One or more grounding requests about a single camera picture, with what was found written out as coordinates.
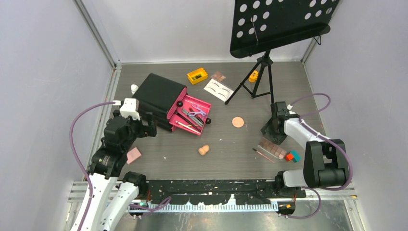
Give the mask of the long eyeshadow palette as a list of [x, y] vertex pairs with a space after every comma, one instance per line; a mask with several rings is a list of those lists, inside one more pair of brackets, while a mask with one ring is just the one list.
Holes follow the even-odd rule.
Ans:
[[266, 138], [262, 138], [260, 142], [257, 145], [257, 149], [262, 153], [262, 154], [267, 154], [270, 155], [276, 159], [282, 160], [288, 152], [278, 145], [272, 143]]

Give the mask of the black makeup brush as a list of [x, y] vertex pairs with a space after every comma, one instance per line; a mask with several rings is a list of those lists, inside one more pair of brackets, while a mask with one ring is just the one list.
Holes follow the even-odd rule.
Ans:
[[197, 126], [195, 126], [191, 121], [189, 121], [185, 116], [180, 114], [178, 111], [176, 111], [175, 114], [178, 115], [180, 118], [182, 118], [185, 122], [187, 122], [193, 128], [195, 128], [198, 132], [201, 132], [201, 130]]

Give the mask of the white makeup pencil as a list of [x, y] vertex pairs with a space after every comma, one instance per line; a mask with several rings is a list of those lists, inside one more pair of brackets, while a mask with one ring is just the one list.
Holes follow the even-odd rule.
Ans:
[[194, 132], [194, 133], [199, 133], [197, 130], [191, 128], [190, 126], [187, 126], [187, 125], [185, 125], [185, 124], [183, 124], [183, 123], [181, 123], [181, 122], [178, 122], [178, 121], [175, 121], [175, 122], [176, 122], [178, 125], [180, 125], [180, 126], [186, 128], [186, 129], [188, 129], [188, 130], [190, 130], [190, 131], [192, 131], [192, 132]]

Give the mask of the black drawer organizer cabinet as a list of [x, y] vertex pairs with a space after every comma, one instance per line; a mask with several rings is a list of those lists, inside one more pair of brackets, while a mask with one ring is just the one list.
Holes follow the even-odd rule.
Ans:
[[175, 130], [170, 119], [177, 109], [177, 103], [187, 94], [187, 86], [168, 78], [150, 73], [132, 97], [139, 102], [138, 112], [142, 119], [151, 112], [157, 125], [169, 132]]

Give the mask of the white bottle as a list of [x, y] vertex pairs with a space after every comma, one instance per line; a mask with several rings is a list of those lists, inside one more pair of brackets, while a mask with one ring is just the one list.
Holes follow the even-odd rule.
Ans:
[[131, 94], [133, 95], [137, 90], [138, 90], [138, 86], [136, 84], [132, 84], [131, 85]]

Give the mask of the red lip gloss tube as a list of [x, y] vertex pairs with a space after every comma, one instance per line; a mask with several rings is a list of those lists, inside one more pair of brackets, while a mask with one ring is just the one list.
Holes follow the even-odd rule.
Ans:
[[[189, 108], [189, 111], [192, 113], [196, 112], [192, 108]], [[202, 124], [204, 124], [204, 121], [198, 116], [198, 114], [195, 114], [194, 117], [197, 118]]]

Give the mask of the houndstooth pattern pencil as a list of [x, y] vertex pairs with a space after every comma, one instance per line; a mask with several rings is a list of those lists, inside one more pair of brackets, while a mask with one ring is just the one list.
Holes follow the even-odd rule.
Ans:
[[185, 114], [191, 121], [195, 122], [199, 127], [203, 127], [203, 124], [195, 117], [188, 115], [188, 111], [182, 108], [183, 114]]

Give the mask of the purple eyelash curler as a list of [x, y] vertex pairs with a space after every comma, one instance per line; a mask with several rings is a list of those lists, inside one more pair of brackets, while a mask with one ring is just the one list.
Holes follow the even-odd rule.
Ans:
[[188, 115], [190, 116], [194, 116], [195, 114], [198, 114], [198, 116], [202, 119], [205, 118], [205, 116], [207, 116], [207, 113], [202, 110], [199, 105], [197, 105], [196, 103], [192, 103], [191, 104], [192, 108], [196, 109], [195, 113], [189, 112]]

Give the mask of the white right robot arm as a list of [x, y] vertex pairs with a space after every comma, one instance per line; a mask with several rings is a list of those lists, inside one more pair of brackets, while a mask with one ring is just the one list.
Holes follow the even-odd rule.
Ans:
[[285, 152], [280, 146], [291, 137], [305, 151], [302, 169], [280, 171], [276, 175], [274, 189], [278, 196], [288, 197], [294, 188], [301, 187], [341, 190], [350, 183], [352, 169], [342, 140], [321, 135], [285, 102], [271, 104], [271, 112], [271, 118], [261, 129], [264, 135], [261, 148], [277, 159], [300, 161], [299, 154]]

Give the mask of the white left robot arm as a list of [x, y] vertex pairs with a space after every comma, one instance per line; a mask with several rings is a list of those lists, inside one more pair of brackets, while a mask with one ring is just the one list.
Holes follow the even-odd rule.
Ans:
[[86, 191], [88, 195], [84, 197], [72, 225], [73, 231], [113, 231], [131, 201], [147, 195], [145, 175], [128, 172], [113, 200], [108, 202], [134, 141], [157, 134], [153, 114], [147, 112], [145, 118], [147, 125], [131, 116], [122, 117], [115, 110], [114, 117], [107, 121], [102, 144], [91, 159]]

